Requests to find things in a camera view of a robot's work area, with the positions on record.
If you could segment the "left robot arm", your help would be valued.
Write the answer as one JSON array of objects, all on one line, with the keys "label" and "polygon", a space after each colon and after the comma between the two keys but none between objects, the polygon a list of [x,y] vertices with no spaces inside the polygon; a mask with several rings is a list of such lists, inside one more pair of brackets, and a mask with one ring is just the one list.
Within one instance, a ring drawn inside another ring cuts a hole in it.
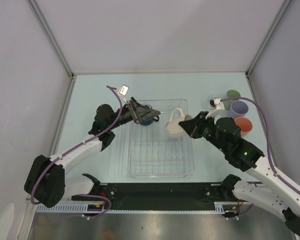
[{"label": "left robot arm", "polygon": [[96,109],[92,128],[87,136],[70,149],[51,156],[37,156],[27,179],[24,190],[30,195],[33,205],[55,206],[65,196],[85,195],[90,200],[100,196],[101,188],[95,178],[88,174],[82,180],[68,181],[66,176],[87,158],[105,150],[114,140],[116,129],[129,122],[140,125],[160,118],[160,111],[140,104],[132,97],[114,111],[109,104]]}]

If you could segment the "pink plastic cup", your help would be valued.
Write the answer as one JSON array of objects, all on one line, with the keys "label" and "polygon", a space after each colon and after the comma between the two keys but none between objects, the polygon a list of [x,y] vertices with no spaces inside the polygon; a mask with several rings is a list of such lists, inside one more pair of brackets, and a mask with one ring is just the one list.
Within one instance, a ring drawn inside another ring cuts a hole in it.
[{"label": "pink plastic cup", "polygon": [[235,124],[240,127],[241,137],[245,137],[253,129],[252,122],[246,117],[238,117],[234,120]]}]

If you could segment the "clear glass cup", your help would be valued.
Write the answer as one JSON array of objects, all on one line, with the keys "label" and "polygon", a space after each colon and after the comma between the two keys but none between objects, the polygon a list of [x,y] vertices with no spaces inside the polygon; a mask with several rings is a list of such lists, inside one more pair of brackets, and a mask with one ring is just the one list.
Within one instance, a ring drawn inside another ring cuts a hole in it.
[{"label": "clear glass cup", "polygon": [[207,102],[208,102],[208,105],[211,106],[211,101],[214,100],[214,99],[217,99],[219,98],[219,96],[217,94],[211,94],[207,97]]}]

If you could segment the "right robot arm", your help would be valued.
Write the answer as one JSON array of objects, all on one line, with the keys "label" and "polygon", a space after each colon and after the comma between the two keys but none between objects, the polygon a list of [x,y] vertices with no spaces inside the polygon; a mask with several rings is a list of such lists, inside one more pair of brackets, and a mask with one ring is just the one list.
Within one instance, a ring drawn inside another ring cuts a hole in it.
[{"label": "right robot arm", "polygon": [[230,165],[257,179],[265,189],[229,175],[220,188],[221,196],[258,206],[280,218],[287,228],[300,236],[300,185],[272,164],[253,143],[241,137],[235,120],[222,117],[215,120],[201,111],[196,117],[179,123],[190,138],[205,138],[219,149]]}]

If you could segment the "dark blue ceramic mug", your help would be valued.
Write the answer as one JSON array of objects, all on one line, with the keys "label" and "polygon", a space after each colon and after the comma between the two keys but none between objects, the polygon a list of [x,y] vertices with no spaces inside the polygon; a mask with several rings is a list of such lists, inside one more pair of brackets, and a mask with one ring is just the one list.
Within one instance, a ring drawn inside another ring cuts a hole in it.
[{"label": "dark blue ceramic mug", "polygon": [[151,125],[153,122],[158,122],[160,120],[159,116],[156,116],[154,118],[151,118],[149,120],[143,121],[141,123],[142,126],[149,126]]}]

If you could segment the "lavender plastic cup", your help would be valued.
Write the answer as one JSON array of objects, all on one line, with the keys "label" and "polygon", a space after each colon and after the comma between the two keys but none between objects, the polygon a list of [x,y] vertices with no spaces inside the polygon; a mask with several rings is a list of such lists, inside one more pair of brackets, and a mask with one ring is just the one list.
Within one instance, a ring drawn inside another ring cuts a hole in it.
[{"label": "lavender plastic cup", "polygon": [[249,111],[249,106],[241,100],[234,101],[229,109],[229,116],[233,119],[244,117]]}]

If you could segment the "light green plastic cup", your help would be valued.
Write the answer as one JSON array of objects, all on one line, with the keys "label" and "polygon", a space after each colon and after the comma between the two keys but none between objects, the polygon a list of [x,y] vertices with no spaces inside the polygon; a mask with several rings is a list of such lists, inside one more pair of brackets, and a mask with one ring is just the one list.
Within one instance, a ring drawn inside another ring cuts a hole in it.
[{"label": "light green plastic cup", "polygon": [[226,98],[230,99],[231,101],[236,101],[241,97],[240,92],[234,89],[230,89],[226,92]]}]

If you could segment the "white ceramic mug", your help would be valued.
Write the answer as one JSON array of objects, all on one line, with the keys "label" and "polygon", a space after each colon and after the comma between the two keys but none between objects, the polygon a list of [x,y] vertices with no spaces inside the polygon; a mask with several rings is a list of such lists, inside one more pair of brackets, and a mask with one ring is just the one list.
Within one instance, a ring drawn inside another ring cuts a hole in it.
[{"label": "white ceramic mug", "polygon": [[[176,112],[180,113],[180,116],[175,118]],[[180,122],[191,120],[193,117],[191,115],[185,114],[182,108],[176,108],[172,111],[169,121],[165,125],[165,131],[167,135],[171,138],[180,138],[187,135],[185,130],[179,125]]]}]

